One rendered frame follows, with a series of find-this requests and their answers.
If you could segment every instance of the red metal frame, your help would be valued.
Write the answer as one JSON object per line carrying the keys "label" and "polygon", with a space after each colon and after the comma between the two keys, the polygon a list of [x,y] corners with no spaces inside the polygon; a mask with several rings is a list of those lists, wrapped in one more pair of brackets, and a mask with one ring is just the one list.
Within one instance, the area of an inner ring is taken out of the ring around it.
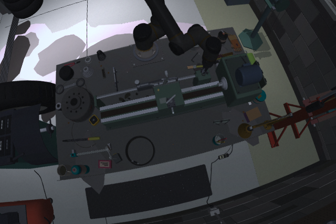
{"label": "red metal frame", "polygon": [[[305,106],[308,106],[311,103],[314,103],[314,102],[318,101],[319,98],[320,97],[317,97],[316,100],[314,100],[312,102],[310,102],[309,100],[304,100],[303,103],[304,103]],[[324,112],[327,112],[329,110],[334,109],[336,107],[336,99],[333,99],[333,100],[330,100],[330,101],[326,102],[324,104],[323,108],[315,110],[312,113],[307,113],[306,112],[306,107],[303,107],[303,106],[297,106],[297,105],[289,104],[289,103],[284,103],[283,105],[285,107],[285,110],[286,110],[287,114],[292,113],[289,106],[300,108],[300,110],[297,111],[297,112],[294,112],[293,113],[293,117],[286,118],[286,119],[284,119],[284,120],[282,120],[282,121],[277,122],[277,123],[274,124],[274,129],[275,130],[283,128],[283,131],[280,134],[279,138],[277,138],[277,136],[275,135],[275,131],[267,133],[268,139],[269,139],[269,142],[270,142],[272,148],[274,148],[276,146],[279,146],[279,140],[281,139],[282,135],[284,134],[287,126],[291,126],[292,127],[295,138],[300,138],[300,136],[302,135],[302,133],[304,132],[304,130],[307,128],[307,126],[308,126],[309,123],[311,123],[311,124],[318,123],[319,122],[318,118],[321,118],[321,117],[323,117],[325,115],[321,115],[321,116],[319,116],[319,117],[317,117],[315,119],[312,119],[312,117],[320,115],[320,114],[322,114]],[[273,116],[276,116],[278,118],[281,117],[281,116],[273,114],[273,113],[269,113],[269,114],[273,115]],[[302,131],[299,133],[298,128],[296,126],[296,123],[301,122],[301,121],[306,120],[306,119],[308,119],[308,122],[303,127]]]}

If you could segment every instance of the gray tabletop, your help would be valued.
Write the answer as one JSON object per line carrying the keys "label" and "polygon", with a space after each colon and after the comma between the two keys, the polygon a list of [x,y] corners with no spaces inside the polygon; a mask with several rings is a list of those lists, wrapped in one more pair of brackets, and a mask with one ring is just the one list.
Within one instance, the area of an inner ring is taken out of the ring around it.
{"label": "gray tabletop", "polygon": [[[212,30],[209,33],[212,36],[217,36],[220,30],[222,29]],[[224,28],[223,30],[227,33],[235,34],[233,28]],[[192,48],[183,55],[176,56],[170,51],[168,46],[169,41],[166,37],[157,40],[156,42],[159,46],[159,53],[158,56],[150,62],[138,61],[132,55],[134,44],[128,47],[105,51],[104,53],[107,57],[104,61],[99,61],[97,55],[91,56],[92,63],[90,64],[85,63],[85,58],[78,59],[80,60],[80,63],[75,64],[72,67],[75,72],[74,77],[67,82],[59,77],[58,72],[63,65],[73,61],[58,65],[56,68],[56,86],[59,84],[66,86],[76,83],[78,78],[84,78],[86,84],[83,88],[89,90],[93,95],[103,95],[116,92],[112,70],[113,67],[117,70],[117,80],[119,82],[118,89],[121,91],[135,88],[135,80],[140,80],[140,82],[145,83],[165,78],[165,70],[168,71],[169,77],[189,76],[194,74],[195,70],[187,69],[187,66],[196,65],[197,63],[202,64],[203,50],[200,47]],[[223,45],[220,54],[228,52],[240,54],[243,51],[234,52],[230,46],[230,42],[227,40],[226,44]],[[83,68],[86,66],[93,68],[93,75],[88,78],[83,76]],[[106,78],[103,78],[102,76],[102,68],[105,69]],[[215,66],[210,68],[209,72],[212,76],[211,82],[218,81],[215,73]],[[192,79],[180,81],[181,89],[191,87],[192,85]],[[67,89],[65,89],[62,94],[56,95],[56,103],[62,101],[66,91]],[[132,92],[130,99],[138,99],[148,95],[154,95],[153,90]],[[116,95],[101,100],[105,105],[111,105],[121,102],[119,98],[124,99],[124,95]],[[71,174],[69,176],[63,176],[60,179],[90,177],[94,175],[101,175],[103,178],[105,173],[114,173],[141,167],[130,163],[125,155],[125,148],[128,141],[135,136],[145,136],[149,138],[155,146],[155,156],[146,166],[201,154],[244,141],[245,139],[238,136],[237,131],[234,132],[232,129],[237,130],[241,123],[246,122],[243,112],[253,109],[256,106],[259,107],[262,117],[255,119],[250,122],[250,124],[255,125],[265,120],[270,120],[266,103],[255,104],[252,102],[251,105],[246,103],[232,108],[228,108],[225,104],[218,105],[208,109],[109,131],[106,130],[106,127],[102,123],[98,123],[96,126],[91,125],[89,120],[74,123],[64,117],[61,111],[56,111],[59,164],[88,165],[90,167],[90,172],[86,175]],[[99,109],[95,108],[93,114],[100,118]],[[230,121],[227,124],[214,124],[214,121],[222,119],[230,119]],[[258,136],[267,132],[269,131],[266,131],[264,127],[257,128],[253,131],[251,137],[247,139],[247,141],[256,144],[258,143]],[[218,133],[224,134],[227,137],[225,143],[220,146],[217,146],[212,142],[213,137]],[[63,140],[72,138],[95,136],[99,136],[100,140],[77,143],[62,142]],[[123,161],[118,164],[112,162],[111,169],[98,168],[98,160],[109,159],[107,152],[70,157],[71,150],[76,150],[77,153],[95,151],[103,149],[108,143],[111,144],[112,154],[119,153],[123,159]],[[134,141],[134,144],[130,145],[130,157],[140,164],[150,160],[152,154],[152,145],[148,141]]]}

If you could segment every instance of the green metal base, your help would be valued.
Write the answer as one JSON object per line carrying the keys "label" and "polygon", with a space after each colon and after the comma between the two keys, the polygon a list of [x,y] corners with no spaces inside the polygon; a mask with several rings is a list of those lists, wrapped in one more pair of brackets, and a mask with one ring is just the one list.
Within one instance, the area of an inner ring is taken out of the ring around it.
{"label": "green metal base", "polygon": [[252,30],[245,29],[239,34],[239,38],[244,47],[257,50],[263,43],[259,34],[257,33],[254,38],[251,38]]}

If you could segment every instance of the rubber mat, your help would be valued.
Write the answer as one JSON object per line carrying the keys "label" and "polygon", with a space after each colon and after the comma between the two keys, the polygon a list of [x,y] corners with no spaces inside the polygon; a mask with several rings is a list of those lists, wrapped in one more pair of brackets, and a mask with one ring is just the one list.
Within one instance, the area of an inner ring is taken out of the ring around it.
{"label": "rubber mat", "polygon": [[100,194],[91,187],[85,192],[90,219],[170,207],[212,195],[205,165],[106,185]]}

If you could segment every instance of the brake disc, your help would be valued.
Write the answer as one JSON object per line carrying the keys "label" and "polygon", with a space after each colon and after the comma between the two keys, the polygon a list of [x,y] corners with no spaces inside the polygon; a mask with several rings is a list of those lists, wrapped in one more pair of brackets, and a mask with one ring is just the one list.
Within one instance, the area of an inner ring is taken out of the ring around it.
{"label": "brake disc", "polygon": [[94,111],[94,98],[88,90],[74,87],[64,94],[61,107],[67,119],[73,122],[83,122]]}

